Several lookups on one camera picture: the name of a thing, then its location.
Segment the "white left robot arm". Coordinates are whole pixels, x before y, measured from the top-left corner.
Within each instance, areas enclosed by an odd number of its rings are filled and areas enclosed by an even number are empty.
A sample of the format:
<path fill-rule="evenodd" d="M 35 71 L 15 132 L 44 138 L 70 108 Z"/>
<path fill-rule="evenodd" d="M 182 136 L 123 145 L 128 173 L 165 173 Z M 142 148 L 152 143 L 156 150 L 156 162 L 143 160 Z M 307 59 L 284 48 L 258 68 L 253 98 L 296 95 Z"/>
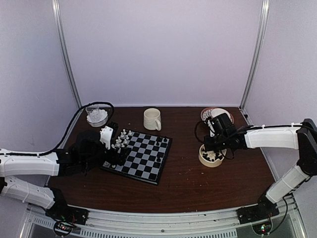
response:
<path fill-rule="evenodd" d="M 38 187 L 18 179 L 17 175 L 67 177 L 85 174 L 105 162 L 122 166 L 131 150 L 125 144 L 113 145 L 112 132 L 109 127 L 100 132 L 84 131 L 69 148 L 48 152 L 22 153 L 3 149 L 0 154 L 1 196 L 33 203 L 53 212 L 60 220 L 67 220 L 71 209 L 60 190 Z"/>

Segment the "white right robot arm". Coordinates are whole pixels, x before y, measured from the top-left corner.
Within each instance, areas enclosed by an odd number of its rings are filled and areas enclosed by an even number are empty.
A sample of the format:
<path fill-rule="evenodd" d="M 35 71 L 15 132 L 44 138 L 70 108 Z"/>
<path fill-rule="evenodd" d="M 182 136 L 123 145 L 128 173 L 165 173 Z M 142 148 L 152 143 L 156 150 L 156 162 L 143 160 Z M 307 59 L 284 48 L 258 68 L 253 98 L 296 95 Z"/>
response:
<path fill-rule="evenodd" d="M 237 129 L 227 114 L 206 121 L 211 134 L 204 137 L 207 152 L 257 148 L 291 149 L 298 161 L 259 198 L 254 215 L 264 219 L 284 196 L 317 174 L 317 126 L 312 119 L 289 125 L 244 126 Z"/>

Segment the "cream bowl of black pieces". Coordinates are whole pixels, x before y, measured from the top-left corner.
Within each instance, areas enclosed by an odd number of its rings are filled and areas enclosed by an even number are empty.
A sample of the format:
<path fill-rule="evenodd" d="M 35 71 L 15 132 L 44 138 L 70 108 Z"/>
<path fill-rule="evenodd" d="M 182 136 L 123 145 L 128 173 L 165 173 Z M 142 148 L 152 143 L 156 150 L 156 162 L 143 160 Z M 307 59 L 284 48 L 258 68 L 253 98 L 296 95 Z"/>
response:
<path fill-rule="evenodd" d="M 207 151 L 204 144 L 199 148 L 199 161 L 206 167 L 215 168 L 222 164 L 227 150 Z"/>

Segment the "black and white chessboard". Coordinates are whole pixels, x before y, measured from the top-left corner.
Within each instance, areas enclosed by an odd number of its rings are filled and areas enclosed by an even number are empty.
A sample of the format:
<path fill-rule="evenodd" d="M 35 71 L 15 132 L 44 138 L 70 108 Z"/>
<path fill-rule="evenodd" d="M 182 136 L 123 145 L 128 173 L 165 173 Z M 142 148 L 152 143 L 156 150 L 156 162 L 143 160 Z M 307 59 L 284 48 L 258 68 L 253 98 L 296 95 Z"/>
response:
<path fill-rule="evenodd" d="M 125 129 L 125 132 L 125 136 L 127 136 L 129 130 Z M 123 144 L 125 138 L 121 139 L 120 136 L 118 137 L 118 139 L 122 140 L 122 147 L 131 148 L 125 164 L 123 166 L 116 165 L 116 168 L 113 169 L 110 163 L 105 162 L 101 166 L 101 169 L 131 179 L 158 185 L 171 148 L 172 138 L 167 137 L 167 142 L 164 142 L 165 136 L 145 134 L 137 131 L 132 131 L 132 135 L 128 136 L 129 140 L 127 140 L 127 144 Z M 156 140 L 160 141 L 159 146 L 156 146 Z M 157 156 L 161 157 L 160 162 L 156 161 Z"/>

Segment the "white ceramic cup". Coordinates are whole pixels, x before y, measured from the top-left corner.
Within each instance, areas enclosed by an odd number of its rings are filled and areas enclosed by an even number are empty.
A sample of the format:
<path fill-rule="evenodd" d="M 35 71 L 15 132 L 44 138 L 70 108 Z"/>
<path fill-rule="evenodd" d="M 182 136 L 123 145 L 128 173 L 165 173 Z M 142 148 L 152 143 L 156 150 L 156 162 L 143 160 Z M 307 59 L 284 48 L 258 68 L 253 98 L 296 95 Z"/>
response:
<path fill-rule="evenodd" d="M 219 116 L 221 114 L 226 114 L 229 117 L 229 119 L 231 119 L 230 113 L 227 110 L 222 109 L 222 108 L 214 108 L 214 109 L 212 109 L 211 118 L 215 118 L 215 117 L 217 117 L 217 116 Z"/>

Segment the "floral patterned saucer plate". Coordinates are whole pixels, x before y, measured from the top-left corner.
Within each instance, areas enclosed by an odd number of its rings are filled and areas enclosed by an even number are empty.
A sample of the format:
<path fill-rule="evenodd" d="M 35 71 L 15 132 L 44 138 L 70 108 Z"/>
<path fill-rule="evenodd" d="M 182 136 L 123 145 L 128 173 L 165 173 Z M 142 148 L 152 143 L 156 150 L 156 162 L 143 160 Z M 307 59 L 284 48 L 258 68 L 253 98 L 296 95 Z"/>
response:
<path fill-rule="evenodd" d="M 211 111 L 212 109 L 214 108 L 204 108 L 202 111 L 201 111 L 201 120 L 203 122 L 206 122 L 208 118 L 211 118 Z M 232 114 L 230 114 L 231 116 L 231 122 L 234 123 L 234 117 L 232 116 Z"/>

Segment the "white ribbed ceramic mug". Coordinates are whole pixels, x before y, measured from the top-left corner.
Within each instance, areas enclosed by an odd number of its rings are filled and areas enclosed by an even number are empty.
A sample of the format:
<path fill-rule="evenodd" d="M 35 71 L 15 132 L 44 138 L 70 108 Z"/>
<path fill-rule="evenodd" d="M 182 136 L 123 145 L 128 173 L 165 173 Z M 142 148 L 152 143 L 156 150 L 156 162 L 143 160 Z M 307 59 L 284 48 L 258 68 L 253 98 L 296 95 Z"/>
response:
<path fill-rule="evenodd" d="M 159 109 L 146 109 L 143 115 L 143 126 L 145 129 L 161 131 L 161 114 Z"/>

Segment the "clear glass cup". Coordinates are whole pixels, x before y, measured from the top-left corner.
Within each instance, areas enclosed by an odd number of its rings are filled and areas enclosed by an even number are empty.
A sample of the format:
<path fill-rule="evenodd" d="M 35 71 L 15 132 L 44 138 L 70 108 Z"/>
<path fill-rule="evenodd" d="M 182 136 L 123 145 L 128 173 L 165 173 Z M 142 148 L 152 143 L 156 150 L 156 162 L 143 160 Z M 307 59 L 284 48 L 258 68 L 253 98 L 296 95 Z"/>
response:
<path fill-rule="evenodd" d="M 97 119 L 100 117 L 100 110 L 98 105 L 87 106 L 85 108 L 87 116 L 91 119 Z"/>

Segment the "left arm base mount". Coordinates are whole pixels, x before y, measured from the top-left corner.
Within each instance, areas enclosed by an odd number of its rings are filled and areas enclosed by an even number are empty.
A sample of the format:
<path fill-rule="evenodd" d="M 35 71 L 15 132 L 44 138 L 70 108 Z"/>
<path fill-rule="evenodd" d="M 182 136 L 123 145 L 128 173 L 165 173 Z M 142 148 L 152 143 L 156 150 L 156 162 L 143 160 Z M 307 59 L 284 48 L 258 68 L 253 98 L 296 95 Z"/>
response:
<path fill-rule="evenodd" d="M 64 237 L 77 228 L 77 225 L 86 224 L 89 211 L 71 206 L 57 206 L 45 209 L 45 215 L 55 221 L 53 225 L 55 234 Z"/>

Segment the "aluminium front rail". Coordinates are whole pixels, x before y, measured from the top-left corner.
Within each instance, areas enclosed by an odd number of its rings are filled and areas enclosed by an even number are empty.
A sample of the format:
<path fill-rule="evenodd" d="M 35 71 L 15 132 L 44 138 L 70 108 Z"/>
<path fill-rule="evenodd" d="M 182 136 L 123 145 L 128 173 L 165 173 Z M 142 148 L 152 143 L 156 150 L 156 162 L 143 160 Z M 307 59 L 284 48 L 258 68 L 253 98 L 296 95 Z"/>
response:
<path fill-rule="evenodd" d="M 63 238 L 306 238 L 293 196 L 278 202 L 279 214 L 242 224 L 237 208 L 188 213 L 125 213 L 91 209 L 86 224 Z"/>

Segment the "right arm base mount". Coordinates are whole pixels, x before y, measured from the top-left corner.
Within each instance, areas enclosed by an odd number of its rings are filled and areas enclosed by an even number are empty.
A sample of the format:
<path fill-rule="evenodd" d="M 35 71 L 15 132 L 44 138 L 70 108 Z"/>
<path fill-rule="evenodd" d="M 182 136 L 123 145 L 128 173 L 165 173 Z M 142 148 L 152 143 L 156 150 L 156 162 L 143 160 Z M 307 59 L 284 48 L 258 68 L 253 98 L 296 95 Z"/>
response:
<path fill-rule="evenodd" d="M 262 205 L 241 207 L 236 210 L 240 224 L 250 223 L 255 234 L 268 235 L 273 229 L 272 218 L 279 215 L 277 207 L 266 209 Z"/>

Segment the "aluminium frame post right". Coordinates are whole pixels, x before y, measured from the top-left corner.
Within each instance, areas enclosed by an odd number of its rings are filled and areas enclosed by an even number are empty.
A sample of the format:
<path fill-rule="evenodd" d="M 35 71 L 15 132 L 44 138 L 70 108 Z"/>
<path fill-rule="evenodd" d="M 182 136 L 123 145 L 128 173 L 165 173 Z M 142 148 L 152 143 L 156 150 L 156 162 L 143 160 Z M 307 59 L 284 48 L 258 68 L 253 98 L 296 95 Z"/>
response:
<path fill-rule="evenodd" d="M 261 49 L 263 47 L 265 33 L 266 33 L 266 29 L 267 29 L 267 22 L 268 22 L 268 16 L 269 16 L 269 6 L 270 6 L 269 0 L 262 1 L 261 14 L 260 14 L 260 20 L 259 20 L 259 26 L 258 26 L 258 32 L 257 32 L 254 53 L 253 53 L 253 57 L 252 57 L 252 61 L 251 61 L 250 70 L 248 73 L 247 83 L 246 83 L 245 90 L 244 90 L 242 100 L 240 103 L 240 107 L 239 107 L 241 111 L 244 111 L 246 108 L 247 100 L 248 100 L 249 94 L 251 92 L 253 81 L 255 79 L 258 63 L 260 60 Z"/>

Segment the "aluminium frame post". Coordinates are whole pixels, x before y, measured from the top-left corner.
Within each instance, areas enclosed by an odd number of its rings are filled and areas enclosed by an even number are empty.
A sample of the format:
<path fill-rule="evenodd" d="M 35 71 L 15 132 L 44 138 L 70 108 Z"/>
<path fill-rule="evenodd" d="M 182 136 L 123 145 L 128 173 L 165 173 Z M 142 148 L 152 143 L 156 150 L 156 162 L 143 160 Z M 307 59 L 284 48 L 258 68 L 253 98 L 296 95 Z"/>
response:
<path fill-rule="evenodd" d="M 268 16 L 269 16 L 269 6 L 270 6 L 269 0 L 262 1 L 261 14 L 260 14 L 260 20 L 259 20 L 259 26 L 258 26 L 258 32 L 257 32 L 254 53 L 253 53 L 253 57 L 252 57 L 252 61 L 251 61 L 250 70 L 248 73 L 247 83 L 246 83 L 245 90 L 244 90 L 242 100 L 240 103 L 240 107 L 239 107 L 241 111 L 244 111 L 246 108 L 247 100 L 248 100 L 249 94 L 251 92 L 253 81 L 255 79 L 258 63 L 260 60 L 261 49 L 263 47 L 265 33 L 266 33 L 266 29 L 267 29 L 267 22 L 268 22 Z"/>
<path fill-rule="evenodd" d="M 54 20 L 55 20 L 55 24 L 56 24 L 56 28 L 57 28 L 57 33 L 58 33 L 58 38 L 59 38 L 59 44 L 60 44 L 61 52 L 62 52 L 62 60 L 63 60 L 64 67 L 66 70 L 67 79 L 69 81 L 70 89 L 71 89 L 72 95 L 74 97 L 76 106 L 77 106 L 77 108 L 80 108 L 82 106 L 82 103 L 81 103 L 78 89 L 77 89 L 75 79 L 73 76 L 71 62 L 70 62 L 70 58 L 69 58 L 69 54 L 68 54 L 68 50 L 67 50 L 59 1 L 52 0 L 52 7 L 53 7 L 53 16 L 54 16 Z"/>

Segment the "aluminium frame post left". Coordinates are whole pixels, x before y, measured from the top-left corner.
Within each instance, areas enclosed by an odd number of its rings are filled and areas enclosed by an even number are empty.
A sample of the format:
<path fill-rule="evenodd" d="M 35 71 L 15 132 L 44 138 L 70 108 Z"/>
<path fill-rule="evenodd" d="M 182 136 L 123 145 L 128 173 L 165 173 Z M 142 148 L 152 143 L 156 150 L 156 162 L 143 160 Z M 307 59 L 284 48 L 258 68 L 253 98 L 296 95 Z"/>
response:
<path fill-rule="evenodd" d="M 69 54 L 68 54 L 68 50 L 67 50 L 59 1 L 52 0 L 52 7 L 53 7 L 53 16 L 54 16 L 54 20 L 55 20 L 55 24 L 56 24 L 56 28 L 57 28 L 57 33 L 58 33 L 58 38 L 59 38 L 59 44 L 60 44 L 61 52 L 62 52 L 62 60 L 63 60 L 64 67 L 66 70 L 67 79 L 69 81 L 70 89 L 71 89 L 72 95 L 74 97 L 76 106 L 77 106 L 77 108 L 80 108 L 82 106 L 82 103 L 81 103 L 78 89 L 77 89 L 75 79 L 73 76 L 71 62 L 70 62 L 70 58 L 69 58 Z"/>

